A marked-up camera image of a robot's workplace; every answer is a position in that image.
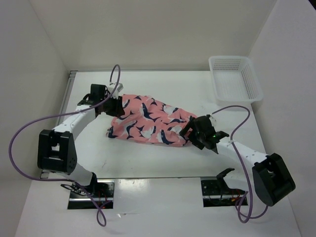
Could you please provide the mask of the pink shark print shorts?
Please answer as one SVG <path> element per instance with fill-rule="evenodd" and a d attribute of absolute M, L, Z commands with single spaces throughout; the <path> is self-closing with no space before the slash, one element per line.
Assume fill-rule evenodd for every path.
<path fill-rule="evenodd" d="M 125 115 L 113 118 L 108 138 L 171 147 L 188 143 L 180 131 L 195 114 L 151 96 L 124 94 L 122 105 Z"/>

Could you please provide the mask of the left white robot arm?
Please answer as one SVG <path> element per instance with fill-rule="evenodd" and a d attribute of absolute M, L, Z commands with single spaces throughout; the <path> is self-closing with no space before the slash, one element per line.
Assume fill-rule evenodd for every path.
<path fill-rule="evenodd" d="M 52 130 L 42 130 L 39 134 L 38 168 L 79 183 L 81 192 L 89 198 L 97 195 L 97 176 L 79 164 L 75 140 L 101 113 L 112 117 L 124 115 L 122 97 L 119 95 L 122 89 L 122 83 L 111 83 L 109 87 L 92 84 L 90 92 L 78 102 L 74 114 Z"/>

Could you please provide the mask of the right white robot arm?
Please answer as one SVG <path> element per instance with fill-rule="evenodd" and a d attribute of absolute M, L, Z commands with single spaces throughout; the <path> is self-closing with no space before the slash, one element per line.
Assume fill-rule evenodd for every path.
<path fill-rule="evenodd" d="M 296 184 L 280 155 L 264 154 L 232 141 L 229 134 L 215 130 L 210 115 L 190 118 L 180 135 L 201 150 L 207 148 L 230 159 L 238 159 L 238 156 L 241 156 L 244 164 L 251 166 L 257 197 L 267 206 L 274 206 L 296 189 Z"/>

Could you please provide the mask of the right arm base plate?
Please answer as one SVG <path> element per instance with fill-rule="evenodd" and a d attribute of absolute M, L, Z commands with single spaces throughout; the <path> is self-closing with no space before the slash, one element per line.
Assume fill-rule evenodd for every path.
<path fill-rule="evenodd" d="M 235 203 L 245 194 L 245 191 L 239 189 L 221 191 L 215 178 L 201 179 L 200 183 L 203 207 L 235 206 Z"/>

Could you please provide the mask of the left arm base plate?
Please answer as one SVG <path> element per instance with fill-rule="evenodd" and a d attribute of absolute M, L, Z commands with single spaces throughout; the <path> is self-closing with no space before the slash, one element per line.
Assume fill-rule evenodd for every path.
<path fill-rule="evenodd" d="M 90 195 L 93 197 L 93 200 L 101 209 L 113 209 L 115 181 L 110 180 L 99 182 L 98 185 L 100 186 L 100 189 L 94 193 L 90 193 Z M 69 210 L 96 209 L 91 199 L 78 186 L 74 184 L 61 184 L 60 186 L 70 191 L 67 207 Z"/>

